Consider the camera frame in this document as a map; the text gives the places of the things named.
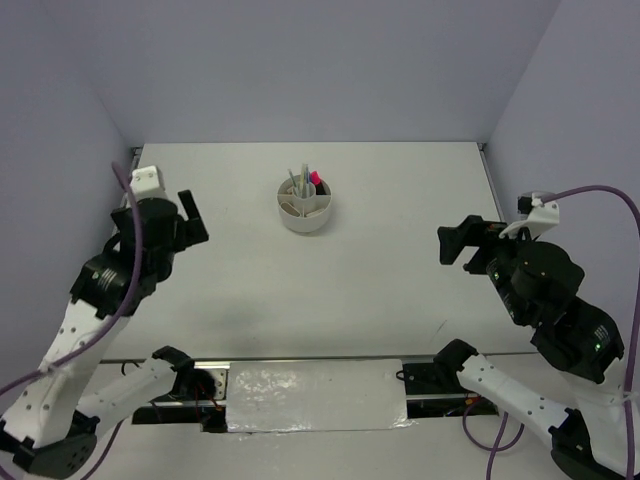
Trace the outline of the green pen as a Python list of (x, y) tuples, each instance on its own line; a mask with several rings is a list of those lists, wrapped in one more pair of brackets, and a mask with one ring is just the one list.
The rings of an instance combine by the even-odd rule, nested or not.
[(288, 174), (289, 174), (290, 180), (292, 181), (293, 194), (296, 195), (298, 198), (301, 198), (303, 196), (303, 192), (302, 192), (302, 186), (300, 183), (300, 176), (295, 176), (291, 169), (288, 170)]

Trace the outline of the blue ballpoint pen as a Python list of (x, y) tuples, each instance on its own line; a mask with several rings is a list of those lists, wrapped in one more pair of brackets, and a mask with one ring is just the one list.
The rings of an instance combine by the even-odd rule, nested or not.
[(304, 198), (308, 198), (310, 196), (310, 179), (309, 168), (307, 164), (302, 165), (301, 182), (301, 193)]

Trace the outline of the pink capped black highlighter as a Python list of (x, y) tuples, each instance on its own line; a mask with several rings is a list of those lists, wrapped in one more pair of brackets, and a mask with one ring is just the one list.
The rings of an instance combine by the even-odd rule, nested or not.
[(317, 171), (313, 171), (310, 173), (310, 180), (315, 187), (315, 192), (317, 195), (326, 194), (324, 183)]

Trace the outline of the white boxed eraser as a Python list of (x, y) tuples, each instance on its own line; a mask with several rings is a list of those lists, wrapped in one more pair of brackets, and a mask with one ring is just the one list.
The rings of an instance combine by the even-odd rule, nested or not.
[(322, 209), (318, 209), (318, 210), (309, 212), (309, 213), (306, 214), (305, 218), (306, 219), (310, 219), (310, 218), (317, 217), (317, 216), (323, 214), (325, 211), (326, 211), (326, 208), (322, 208)]

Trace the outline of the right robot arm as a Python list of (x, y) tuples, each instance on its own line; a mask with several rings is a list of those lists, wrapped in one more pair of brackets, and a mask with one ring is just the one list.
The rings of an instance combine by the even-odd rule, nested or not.
[(615, 321), (577, 295), (583, 269), (529, 228), (470, 215), (437, 230), (439, 261), (453, 264), (475, 248), (464, 270), (489, 278), (511, 320), (532, 331), (531, 343), (560, 372), (575, 399), (566, 406), (526, 387), (468, 343), (455, 339), (435, 357), (436, 383), (480, 394), (521, 422), (571, 479), (636, 479), (639, 412), (619, 374), (630, 354)]

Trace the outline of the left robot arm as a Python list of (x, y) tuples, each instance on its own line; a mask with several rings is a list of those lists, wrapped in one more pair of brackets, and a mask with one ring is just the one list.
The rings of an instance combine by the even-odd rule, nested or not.
[(164, 346), (140, 368), (93, 393), (86, 388), (113, 340), (173, 270), (176, 254), (209, 239), (193, 195), (140, 199), (112, 211), (115, 233), (82, 266), (63, 322), (38, 369), (9, 384), (21, 395), (1, 416), (1, 449), (23, 472), (67, 479), (99, 438), (145, 403), (189, 396), (194, 360)]

